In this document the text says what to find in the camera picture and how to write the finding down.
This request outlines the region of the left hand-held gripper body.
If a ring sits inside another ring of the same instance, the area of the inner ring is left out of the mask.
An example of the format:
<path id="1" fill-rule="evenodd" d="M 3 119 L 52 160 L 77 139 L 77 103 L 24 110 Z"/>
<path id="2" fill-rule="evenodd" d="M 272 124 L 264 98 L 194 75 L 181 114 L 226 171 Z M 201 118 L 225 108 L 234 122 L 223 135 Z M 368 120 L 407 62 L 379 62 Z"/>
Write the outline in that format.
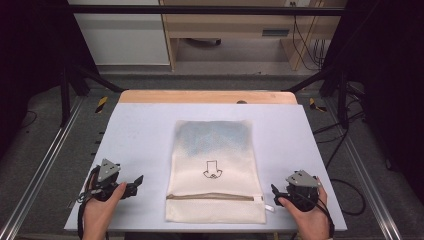
<path id="1" fill-rule="evenodd" d="M 92 170 L 92 176 L 89 178 L 89 196 L 99 201 L 108 200 L 118 187 L 117 178 L 120 170 L 118 164 L 104 158 L 101 164 Z"/>

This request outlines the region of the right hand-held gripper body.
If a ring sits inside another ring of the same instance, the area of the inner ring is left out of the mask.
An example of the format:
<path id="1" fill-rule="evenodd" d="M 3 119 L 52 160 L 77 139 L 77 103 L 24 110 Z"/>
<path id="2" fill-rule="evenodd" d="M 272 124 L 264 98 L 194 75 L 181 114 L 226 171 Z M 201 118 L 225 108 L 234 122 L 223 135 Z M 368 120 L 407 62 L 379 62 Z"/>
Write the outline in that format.
<path id="1" fill-rule="evenodd" d="M 318 182 L 304 170 L 295 171 L 286 178 L 289 200 L 302 212 L 311 211 L 318 203 Z"/>

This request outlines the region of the cream mesh laundry bag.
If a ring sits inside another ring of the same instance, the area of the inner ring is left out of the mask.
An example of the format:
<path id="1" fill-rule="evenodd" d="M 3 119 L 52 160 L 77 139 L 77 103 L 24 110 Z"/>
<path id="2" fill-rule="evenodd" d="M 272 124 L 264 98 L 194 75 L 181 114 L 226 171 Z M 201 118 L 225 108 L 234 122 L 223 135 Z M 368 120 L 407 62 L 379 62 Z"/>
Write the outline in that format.
<path id="1" fill-rule="evenodd" d="M 248 121 L 176 123 L 166 219 L 195 224 L 266 222 Z"/>

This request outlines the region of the person's right hand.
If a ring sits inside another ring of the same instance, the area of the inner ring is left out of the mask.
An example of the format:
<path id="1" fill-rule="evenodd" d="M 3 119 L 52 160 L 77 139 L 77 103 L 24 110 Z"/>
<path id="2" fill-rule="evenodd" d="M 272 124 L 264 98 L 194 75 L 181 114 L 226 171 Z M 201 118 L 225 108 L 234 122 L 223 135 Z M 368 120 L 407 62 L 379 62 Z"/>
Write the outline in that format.
<path id="1" fill-rule="evenodd" d="M 287 199 L 280 198 L 279 201 L 295 220 L 299 232 L 321 230 L 329 233 L 330 221 L 318 207 L 309 212 L 302 212 Z"/>

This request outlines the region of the person's left hand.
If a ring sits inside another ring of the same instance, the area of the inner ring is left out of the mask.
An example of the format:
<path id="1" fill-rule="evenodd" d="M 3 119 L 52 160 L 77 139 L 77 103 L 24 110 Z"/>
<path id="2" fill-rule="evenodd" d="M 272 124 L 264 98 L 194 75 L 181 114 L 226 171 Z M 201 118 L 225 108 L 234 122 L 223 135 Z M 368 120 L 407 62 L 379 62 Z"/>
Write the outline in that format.
<path id="1" fill-rule="evenodd" d="M 105 202 L 96 199 L 88 201 L 83 216 L 84 235 L 94 236 L 95 234 L 104 234 L 106 232 L 115 208 L 126 190 L 126 186 L 126 182 L 119 184 L 112 196 Z"/>

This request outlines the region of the white table mat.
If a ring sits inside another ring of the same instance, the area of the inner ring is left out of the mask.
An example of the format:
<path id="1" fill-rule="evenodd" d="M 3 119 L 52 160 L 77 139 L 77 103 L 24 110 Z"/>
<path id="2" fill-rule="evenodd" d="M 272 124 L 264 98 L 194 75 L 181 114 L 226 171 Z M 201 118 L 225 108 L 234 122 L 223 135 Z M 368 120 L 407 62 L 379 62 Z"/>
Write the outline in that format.
<path id="1" fill-rule="evenodd" d="M 347 229 L 304 108 L 297 104 L 142 104 L 119 103 L 109 120 L 93 163 L 106 158 L 121 165 L 118 180 L 143 176 L 135 197 L 119 202 L 112 232 L 284 232 L 296 228 L 286 209 L 266 213 L 264 224 L 188 224 L 165 220 L 175 123 L 240 121 L 252 123 L 253 148 L 265 203 L 274 204 L 270 186 L 282 190 L 297 170 L 320 178 L 338 231 Z"/>

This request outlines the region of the wooden table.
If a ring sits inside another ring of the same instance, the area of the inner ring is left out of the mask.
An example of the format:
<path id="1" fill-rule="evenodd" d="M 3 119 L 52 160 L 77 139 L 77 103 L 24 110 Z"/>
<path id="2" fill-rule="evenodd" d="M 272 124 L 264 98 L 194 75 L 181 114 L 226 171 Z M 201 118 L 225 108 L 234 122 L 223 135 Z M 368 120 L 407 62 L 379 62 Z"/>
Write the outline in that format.
<path id="1" fill-rule="evenodd" d="M 126 90 L 119 103 L 223 103 L 291 104 L 298 101 L 291 92 L 218 90 Z"/>

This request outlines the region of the black curtain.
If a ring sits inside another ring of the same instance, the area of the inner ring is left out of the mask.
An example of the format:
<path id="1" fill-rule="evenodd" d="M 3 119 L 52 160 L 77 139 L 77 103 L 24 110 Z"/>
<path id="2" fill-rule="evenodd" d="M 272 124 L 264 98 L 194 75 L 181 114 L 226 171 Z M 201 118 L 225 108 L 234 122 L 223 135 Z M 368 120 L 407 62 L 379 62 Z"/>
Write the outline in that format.
<path id="1" fill-rule="evenodd" d="M 26 116 L 29 100 L 59 85 L 60 52 L 30 13 L 68 0 L 0 0 L 0 158 Z"/>
<path id="2" fill-rule="evenodd" d="M 364 86 L 364 109 L 383 149 L 424 204 L 424 0 L 347 0 L 325 63 Z"/>

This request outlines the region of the white cabinet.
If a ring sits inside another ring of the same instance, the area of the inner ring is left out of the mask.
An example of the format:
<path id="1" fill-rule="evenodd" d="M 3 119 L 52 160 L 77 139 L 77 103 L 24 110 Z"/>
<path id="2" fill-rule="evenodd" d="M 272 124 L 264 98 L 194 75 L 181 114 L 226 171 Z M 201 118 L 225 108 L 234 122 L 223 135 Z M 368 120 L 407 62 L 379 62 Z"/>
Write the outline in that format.
<path id="1" fill-rule="evenodd" d="M 75 14 L 96 65 L 168 65 L 160 14 Z"/>

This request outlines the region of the light wooden desk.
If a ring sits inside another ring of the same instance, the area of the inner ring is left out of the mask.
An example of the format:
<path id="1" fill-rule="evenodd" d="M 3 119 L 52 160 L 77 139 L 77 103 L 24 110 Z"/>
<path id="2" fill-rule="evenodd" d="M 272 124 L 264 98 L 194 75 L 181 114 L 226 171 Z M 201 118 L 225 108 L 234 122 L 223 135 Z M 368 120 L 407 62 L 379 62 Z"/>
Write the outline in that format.
<path id="1" fill-rule="evenodd" d="M 259 6 L 343 8 L 348 0 L 159 0 L 162 6 Z M 179 39 L 274 38 L 283 46 L 293 70 L 306 59 L 312 40 L 330 41 L 338 16 L 164 14 L 165 32 L 172 44 Z"/>

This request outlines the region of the aluminium floor rail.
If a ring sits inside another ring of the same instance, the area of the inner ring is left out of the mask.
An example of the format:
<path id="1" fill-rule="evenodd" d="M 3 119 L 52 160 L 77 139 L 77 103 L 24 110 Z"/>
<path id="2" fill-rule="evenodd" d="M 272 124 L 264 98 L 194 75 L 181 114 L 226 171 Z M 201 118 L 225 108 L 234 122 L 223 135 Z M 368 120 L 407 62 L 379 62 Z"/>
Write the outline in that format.
<path id="1" fill-rule="evenodd" d="M 347 230 L 337 236 L 349 239 L 402 240 L 389 209 L 373 179 L 373 172 L 367 170 L 358 149 L 350 137 L 356 123 L 364 113 L 348 112 L 347 129 L 337 120 L 336 103 L 326 99 L 329 113 L 336 123 L 337 132 L 342 135 L 339 147 L 326 162 L 329 178 L 334 187 Z"/>
<path id="2" fill-rule="evenodd" d="M 78 117 L 84 100 L 84 97 L 75 98 L 69 118 L 57 131 L 54 140 L 50 144 L 35 174 L 26 187 L 23 196 L 19 200 L 6 224 L 1 228 L 0 240 L 14 240 L 16 237 L 46 177 L 48 176 L 51 167 L 55 163 L 57 155 L 59 154 L 76 118 Z"/>

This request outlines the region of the yellow-handled tool left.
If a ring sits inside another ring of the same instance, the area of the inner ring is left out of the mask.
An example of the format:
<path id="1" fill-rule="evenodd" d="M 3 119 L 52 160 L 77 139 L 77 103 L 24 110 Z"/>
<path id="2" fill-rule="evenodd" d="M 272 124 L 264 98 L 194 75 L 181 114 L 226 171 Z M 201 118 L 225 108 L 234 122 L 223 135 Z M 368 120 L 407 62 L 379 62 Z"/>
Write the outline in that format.
<path id="1" fill-rule="evenodd" d="M 96 107 L 95 113 L 101 113 L 103 110 L 103 107 L 105 106 L 106 102 L 107 102 L 108 97 L 107 96 L 103 96 L 100 98 L 98 105 Z"/>

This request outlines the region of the yellow-handled tool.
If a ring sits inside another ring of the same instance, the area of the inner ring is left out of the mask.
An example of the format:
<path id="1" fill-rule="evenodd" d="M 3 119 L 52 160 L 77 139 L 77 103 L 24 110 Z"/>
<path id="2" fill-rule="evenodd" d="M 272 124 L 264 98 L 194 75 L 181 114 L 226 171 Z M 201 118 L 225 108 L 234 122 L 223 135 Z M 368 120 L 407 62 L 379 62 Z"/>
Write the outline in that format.
<path id="1" fill-rule="evenodd" d="M 107 96 L 103 96 L 100 98 L 98 105 L 96 107 L 95 113 L 101 113 L 103 110 L 103 107 L 105 106 L 106 102 L 107 102 L 108 97 Z"/>
<path id="2" fill-rule="evenodd" d="M 327 112 L 327 108 L 317 106 L 316 103 L 315 103 L 315 100 L 313 98 L 309 98 L 309 106 L 310 106 L 310 109 L 312 109 L 312 110 L 317 110 L 317 111 L 320 111 L 320 112 Z"/>

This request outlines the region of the black frame stand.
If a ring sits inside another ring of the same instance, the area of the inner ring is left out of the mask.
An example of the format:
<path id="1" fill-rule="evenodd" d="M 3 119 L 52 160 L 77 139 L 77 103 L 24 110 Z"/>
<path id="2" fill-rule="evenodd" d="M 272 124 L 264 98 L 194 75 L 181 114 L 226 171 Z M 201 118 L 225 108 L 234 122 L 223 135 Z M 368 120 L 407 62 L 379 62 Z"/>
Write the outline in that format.
<path id="1" fill-rule="evenodd" d="M 324 81 L 319 90 L 321 96 L 328 97 L 333 94 L 335 90 L 338 90 L 337 120 L 344 129 L 347 129 L 349 126 L 346 107 L 348 81 L 347 74 L 343 69 L 331 65 L 306 80 L 286 89 L 286 92 L 296 93 L 318 80 Z"/>
<path id="2" fill-rule="evenodd" d="M 122 93 L 124 91 L 124 88 L 107 81 L 99 73 L 90 71 L 80 65 L 65 66 L 60 73 L 59 79 L 62 105 L 61 127 L 71 118 L 69 86 L 72 86 L 78 96 L 86 96 L 90 91 L 86 79 L 93 80 L 115 93 Z"/>

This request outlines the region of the yellow-handled tool right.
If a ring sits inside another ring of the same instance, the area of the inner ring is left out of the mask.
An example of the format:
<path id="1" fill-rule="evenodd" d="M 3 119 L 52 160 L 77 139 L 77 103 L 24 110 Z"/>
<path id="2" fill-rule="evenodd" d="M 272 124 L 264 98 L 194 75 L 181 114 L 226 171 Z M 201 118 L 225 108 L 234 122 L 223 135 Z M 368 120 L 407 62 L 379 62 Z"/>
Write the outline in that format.
<path id="1" fill-rule="evenodd" d="M 317 111 L 320 111 L 320 112 L 327 112 L 327 108 L 317 106 L 316 103 L 315 103 L 315 100 L 313 98 L 309 98 L 309 106 L 310 106 L 310 109 L 312 109 L 312 110 L 317 110 Z"/>

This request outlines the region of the black horizontal frame bar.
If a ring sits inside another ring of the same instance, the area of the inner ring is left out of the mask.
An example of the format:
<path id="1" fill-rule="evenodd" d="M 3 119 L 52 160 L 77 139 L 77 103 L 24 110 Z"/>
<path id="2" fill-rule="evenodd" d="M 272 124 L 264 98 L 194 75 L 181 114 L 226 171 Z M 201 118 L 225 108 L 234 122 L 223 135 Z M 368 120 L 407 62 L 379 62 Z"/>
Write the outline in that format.
<path id="1" fill-rule="evenodd" d="M 69 5 L 72 13 L 342 16 L 344 8 L 255 6 Z"/>

